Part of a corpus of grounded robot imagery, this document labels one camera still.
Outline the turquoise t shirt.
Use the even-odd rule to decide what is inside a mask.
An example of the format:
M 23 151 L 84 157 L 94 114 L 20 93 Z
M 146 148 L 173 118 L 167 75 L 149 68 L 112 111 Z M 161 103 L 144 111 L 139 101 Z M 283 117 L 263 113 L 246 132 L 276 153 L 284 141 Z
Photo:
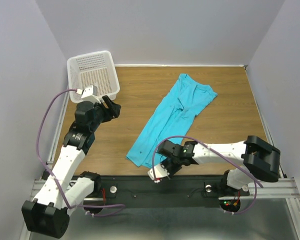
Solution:
M 137 167 L 152 167 L 156 146 L 165 138 L 185 136 L 197 117 L 218 94 L 210 85 L 182 73 L 155 109 L 126 158 Z

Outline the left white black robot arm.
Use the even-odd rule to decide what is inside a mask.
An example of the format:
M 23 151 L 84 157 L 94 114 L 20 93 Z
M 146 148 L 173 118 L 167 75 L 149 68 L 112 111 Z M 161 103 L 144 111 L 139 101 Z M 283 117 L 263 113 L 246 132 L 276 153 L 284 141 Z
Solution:
M 71 214 L 84 198 L 101 190 L 101 177 L 84 172 L 74 186 L 70 181 L 95 140 L 95 131 L 102 123 L 118 118 L 121 106 L 107 95 L 101 100 L 93 97 L 77 104 L 75 120 L 64 137 L 60 154 L 49 177 L 32 200 L 26 200 L 21 212 L 30 232 L 61 238 Z

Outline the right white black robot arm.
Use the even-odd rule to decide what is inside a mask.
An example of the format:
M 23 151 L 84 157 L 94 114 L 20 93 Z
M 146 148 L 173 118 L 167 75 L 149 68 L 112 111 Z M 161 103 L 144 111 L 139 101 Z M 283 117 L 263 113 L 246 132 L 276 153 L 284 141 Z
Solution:
M 207 183 L 205 188 L 208 194 L 233 196 L 239 191 L 247 192 L 250 183 L 261 187 L 262 182 L 276 183 L 280 178 L 280 150 L 255 135 L 234 143 L 207 144 L 187 137 L 181 145 L 173 143 L 172 139 L 172 136 L 167 137 L 155 147 L 154 153 L 164 158 L 158 164 L 152 163 L 147 172 L 155 183 L 172 177 L 183 166 L 222 161 L 234 168 L 221 175 L 219 182 Z

